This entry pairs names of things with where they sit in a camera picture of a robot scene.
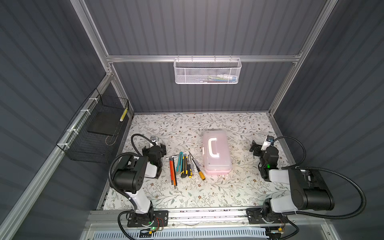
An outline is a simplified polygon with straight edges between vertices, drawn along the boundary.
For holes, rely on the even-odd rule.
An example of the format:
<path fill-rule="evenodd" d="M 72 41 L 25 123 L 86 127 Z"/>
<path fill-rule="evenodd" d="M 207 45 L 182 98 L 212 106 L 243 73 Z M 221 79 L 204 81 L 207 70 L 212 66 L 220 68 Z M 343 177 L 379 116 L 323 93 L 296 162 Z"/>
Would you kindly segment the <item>orange black pencil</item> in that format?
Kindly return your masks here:
<path fill-rule="evenodd" d="M 174 157 L 171 157 L 171 169 L 173 172 L 173 182 L 174 182 L 174 188 L 177 188 L 177 178 L 176 178 L 176 169 L 175 169 L 175 163 L 174 163 Z"/>

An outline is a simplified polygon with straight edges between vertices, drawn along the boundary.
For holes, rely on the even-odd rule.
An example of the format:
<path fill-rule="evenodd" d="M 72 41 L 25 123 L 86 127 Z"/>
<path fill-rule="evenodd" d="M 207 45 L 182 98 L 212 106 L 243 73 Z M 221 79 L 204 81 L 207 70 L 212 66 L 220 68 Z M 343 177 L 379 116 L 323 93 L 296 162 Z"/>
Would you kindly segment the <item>pink plastic tool box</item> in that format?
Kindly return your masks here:
<path fill-rule="evenodd" d="M 203 133 L 203 161 L 208 175 L 227 175 L 232 170 L 232 160 L 224 130 L 208 130 Z"/>

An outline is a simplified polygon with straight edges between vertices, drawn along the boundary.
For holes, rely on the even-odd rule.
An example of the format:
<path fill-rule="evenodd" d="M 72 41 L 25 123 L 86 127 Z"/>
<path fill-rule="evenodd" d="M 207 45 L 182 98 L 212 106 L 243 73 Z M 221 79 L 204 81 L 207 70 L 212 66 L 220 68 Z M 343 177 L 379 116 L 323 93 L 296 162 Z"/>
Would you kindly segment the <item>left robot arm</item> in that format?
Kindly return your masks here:
<path fill-rule="evenodd" d="M 143 153 L 122 153 L 110 165 L 108 179 L 110 187 L 127 198 L 133 206 L 129 225 L 149 226 L 155 218 L 155 211 L 142 185 L 145 178 L 158 179 L 162 173 L 162 158 L 167 154 L 164 144 L 143 148 Z"/>

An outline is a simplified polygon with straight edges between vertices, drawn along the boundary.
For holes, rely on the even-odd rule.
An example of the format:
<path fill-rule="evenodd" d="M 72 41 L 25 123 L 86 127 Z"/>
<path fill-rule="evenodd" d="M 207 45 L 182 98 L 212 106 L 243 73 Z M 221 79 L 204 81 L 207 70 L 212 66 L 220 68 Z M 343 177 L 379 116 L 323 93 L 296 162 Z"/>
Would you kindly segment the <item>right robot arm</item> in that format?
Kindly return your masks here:
<path fill-rule="evenodd" d="M 290 195 L 267 198 L 263 206 L 255 209 L 257 217 L 272 224 L 282 218 L 282 213 L 299 210 L 330 211 L 334 198 L 318 170 L 300 170 L 297 165 L 278 168 L 279 150 L 274 147 L 275 138 L 267 136 L 263 144 L 252 141 L 250 152 L 260 158 L 258 170 L 266 182 L 285 184 Z"/>

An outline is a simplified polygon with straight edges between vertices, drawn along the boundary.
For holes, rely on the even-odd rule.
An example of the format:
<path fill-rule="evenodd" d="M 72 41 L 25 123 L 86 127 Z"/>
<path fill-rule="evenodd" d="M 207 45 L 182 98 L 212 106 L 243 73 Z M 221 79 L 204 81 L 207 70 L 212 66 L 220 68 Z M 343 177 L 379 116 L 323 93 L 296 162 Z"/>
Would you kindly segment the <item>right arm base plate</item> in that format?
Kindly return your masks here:
<path fill-rule="evenodd" d="M 263 208 L 248 208 L 246 215 L 250 224 L 283 224 L 287 219 L 280 213 L 274 213 Z"/>

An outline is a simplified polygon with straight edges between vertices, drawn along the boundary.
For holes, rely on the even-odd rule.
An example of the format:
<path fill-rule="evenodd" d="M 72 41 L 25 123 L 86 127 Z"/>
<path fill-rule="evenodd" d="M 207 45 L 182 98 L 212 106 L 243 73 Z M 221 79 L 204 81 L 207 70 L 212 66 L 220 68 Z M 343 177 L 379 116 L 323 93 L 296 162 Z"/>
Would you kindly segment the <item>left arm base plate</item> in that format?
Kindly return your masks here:
<path fill-rule="evenodd" d="M 128 228 L 140 227 L 166 227 L 168 225 L 169 211 L 154 211 L 147 214 L 132 213 L 128 215 Z"/>

